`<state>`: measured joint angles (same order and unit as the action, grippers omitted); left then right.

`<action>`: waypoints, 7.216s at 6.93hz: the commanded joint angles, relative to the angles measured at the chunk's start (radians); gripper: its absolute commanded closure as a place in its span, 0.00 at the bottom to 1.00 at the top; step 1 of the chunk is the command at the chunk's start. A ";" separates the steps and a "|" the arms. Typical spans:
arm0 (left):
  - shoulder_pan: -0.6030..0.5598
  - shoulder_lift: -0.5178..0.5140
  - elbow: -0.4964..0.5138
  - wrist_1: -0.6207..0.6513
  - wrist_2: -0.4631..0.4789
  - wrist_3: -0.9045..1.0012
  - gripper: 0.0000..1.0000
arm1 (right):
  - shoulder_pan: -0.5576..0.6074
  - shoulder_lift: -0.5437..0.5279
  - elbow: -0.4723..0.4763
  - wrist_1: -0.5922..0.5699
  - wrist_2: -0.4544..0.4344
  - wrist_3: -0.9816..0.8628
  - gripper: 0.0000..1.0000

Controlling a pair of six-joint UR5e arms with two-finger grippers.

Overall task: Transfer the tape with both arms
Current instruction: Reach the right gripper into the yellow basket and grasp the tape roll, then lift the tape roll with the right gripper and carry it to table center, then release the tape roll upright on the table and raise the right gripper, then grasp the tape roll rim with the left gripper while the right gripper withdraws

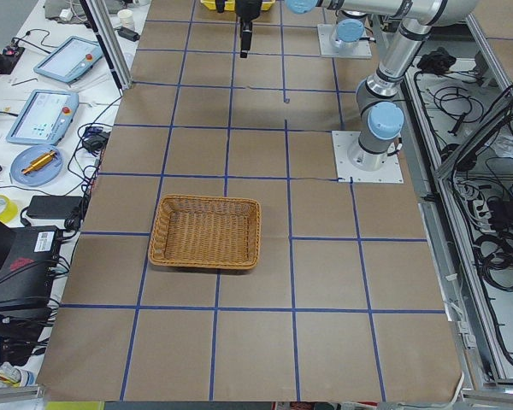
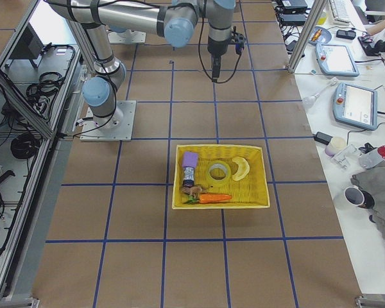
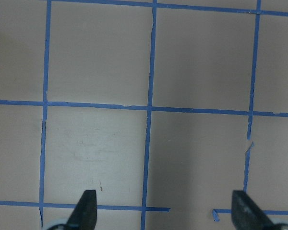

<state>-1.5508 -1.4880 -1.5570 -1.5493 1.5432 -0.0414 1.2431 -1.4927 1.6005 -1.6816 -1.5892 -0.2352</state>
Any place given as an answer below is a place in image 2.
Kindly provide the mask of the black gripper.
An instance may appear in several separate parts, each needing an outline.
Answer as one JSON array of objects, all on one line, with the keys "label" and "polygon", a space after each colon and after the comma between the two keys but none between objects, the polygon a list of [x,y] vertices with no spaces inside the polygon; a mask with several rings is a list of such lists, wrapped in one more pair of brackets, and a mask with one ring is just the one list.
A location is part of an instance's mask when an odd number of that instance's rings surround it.
[{"label": "black gripper", "polygon": [[228,49],[228,28],[216,29],[209,28],[207,50],[211,54],[211,80],[217,82],[220,69],[221,58]]}]

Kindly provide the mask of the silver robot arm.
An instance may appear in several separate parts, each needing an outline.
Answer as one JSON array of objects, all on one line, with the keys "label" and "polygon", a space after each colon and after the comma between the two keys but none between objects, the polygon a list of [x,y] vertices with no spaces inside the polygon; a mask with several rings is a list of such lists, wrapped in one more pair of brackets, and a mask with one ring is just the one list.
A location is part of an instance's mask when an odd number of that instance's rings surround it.
[{"label": "silver robot arm", "polygon": [[172,1],[171,5],[142,1],[49,1],[64,19],[78,23],[94,57],[95,77],[86,81],[83,96],[96,128],[115,128],[123,114],[116,94],[126,68],[112,51],[107,28],[133,30],[162,37],[175,48],[188,45],[198,21],[208,21],[207,50],[211,55],[211,82],[219,83],[222,56],[238,41],[232,27],[235,1]]}]

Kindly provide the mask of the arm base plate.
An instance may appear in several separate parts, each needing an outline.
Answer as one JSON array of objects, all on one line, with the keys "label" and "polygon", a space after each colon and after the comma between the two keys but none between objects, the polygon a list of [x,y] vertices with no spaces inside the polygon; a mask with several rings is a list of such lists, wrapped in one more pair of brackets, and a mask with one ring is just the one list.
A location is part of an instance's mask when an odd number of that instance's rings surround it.
[{"label": "arm base plate", "polygon": [[84,122],[80,140],[83,142],[131,141],[136,106],[136,101],[117,101],[112,118],[104,119],[94,117],[88,107],[86,116],[91,117],[91,120]]}]

